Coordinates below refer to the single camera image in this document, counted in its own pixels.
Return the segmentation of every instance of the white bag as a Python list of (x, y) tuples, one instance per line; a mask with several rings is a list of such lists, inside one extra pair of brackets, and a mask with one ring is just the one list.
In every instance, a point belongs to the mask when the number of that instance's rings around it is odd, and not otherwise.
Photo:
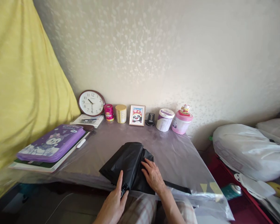
[(264, 182), (280, 177), (280, 145), (255, 128), (243, 124), (218, 127), (213, 144), (227, 165), (247, 177)]
[(276, 141), (276, 140), (271, 135), (280, 138), (280, 118), (268, 120), (268, 121), (265, 121), (265, 122), (260, 122), (256, 125), (256, 127), (258, 129), (260, 129), (261, 133), (264, 136), (266, 136), (270, 139), (273, 139), (274, 141)]

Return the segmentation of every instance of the brown clock frame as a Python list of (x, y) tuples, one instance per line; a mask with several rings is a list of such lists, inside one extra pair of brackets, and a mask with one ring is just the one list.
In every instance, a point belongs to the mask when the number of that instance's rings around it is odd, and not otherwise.
[[(102, 100), (103, 100), (103, 109), (102, 109), (102, 112), (100, 112), (100, 113), (97, 114), (97, 115), (89, 115), (89, 114), (86, 114), (86, 113), (81, 109), (81, 107), (80, 107), (80, 98), (81, 98), (81, 96), (82, 96), (83, 93), (88, 92), (88, 91), (95, 92), (95, 93), (96, 93), (97, 95), (99, 95), (99, 96), (102, 98)], [(78, 100), (79, 100), (79, 101), (78, 101), (78, 106), (79, 106), (79, 109), (80, 109), (80, 111), (82, 112), (82, 114), (86, 114), (86, 115), (91, 116), (91, 117), (96, 117), (96, 116), (101, 115), (101, 114), (104, 112), (104, 105), (106, 104), (106, 102), (105, 102), (104, 97), (103, 97), (98, 91), (95, 91), (95, 90), (85, 90), (85, 91), (83, 91), (83, 92), (80, 94)]]

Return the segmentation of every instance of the person's arm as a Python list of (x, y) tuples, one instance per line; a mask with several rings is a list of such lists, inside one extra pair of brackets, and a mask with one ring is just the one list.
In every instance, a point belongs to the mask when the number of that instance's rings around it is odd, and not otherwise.
[(170, 224), (185, 224), (185, 221), (176, 205), (171, 191), (166, 187), (159, 168), (152, 161), (145, 158), (145, 162), (141, 162), (146, 168), (142, 172), (149, 186), (158, 194), (162, 201), (166, 217)]
[(106, 198), (100, 212), (98, 213), (94, 224), (116, 224), (118, 223), (122, 213), (124, 212), (125, 203), (128, 198), (128, 191), (121, 196), (121, 185), (122, 185), (122, 176), (123, 171), (120, 172), (119, 178), (117, 181), (117, 186), (114, 191), (112, 191)]

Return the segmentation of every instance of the folded umbrella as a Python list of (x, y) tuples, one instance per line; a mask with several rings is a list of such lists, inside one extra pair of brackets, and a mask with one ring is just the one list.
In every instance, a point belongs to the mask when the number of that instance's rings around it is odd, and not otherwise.
[[(145, 162), (144, 158), (153, 161), (153, 155), (144, 149), (141, 143), (127, 142), (120, 147), (99, 171), (104, 177), (110, 180), (113, 185), (116, 185), (120, 171), (123, 170), (122, 195), (127, 190), (155, 194), (141, 171), (141, 169), (145, 169), (141, 164), (141, 161)], [(191, 193), (189, 188), (181, 187), (168, 181), (164, 182), (169, 187), (189, 194)]]

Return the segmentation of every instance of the transparent plastic cover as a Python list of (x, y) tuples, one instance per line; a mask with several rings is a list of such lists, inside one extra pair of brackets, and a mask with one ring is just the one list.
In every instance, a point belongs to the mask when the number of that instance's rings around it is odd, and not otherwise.
[[(0, 185), (17, 181), (42, 184), (56, 181), (82, 184), (111, 191), (114, 186), (99, 173), (100, 168), (126, 142), (140, 142), (153, 156), (164, 180), (191, 189), (192, 194), (171, 189), (176, 201), (187, 197), (197, 214), (208, 214), (222, 220), (234, 220), (226, 198), (187, 135), (171, 129), (161, 132), (155, 126), (132, 126), (104, 120), (92, 131), (81, 148), (76, 149), (53, 173), (5, 168)], [(155, 197), (131, 191), (134, 197)]]

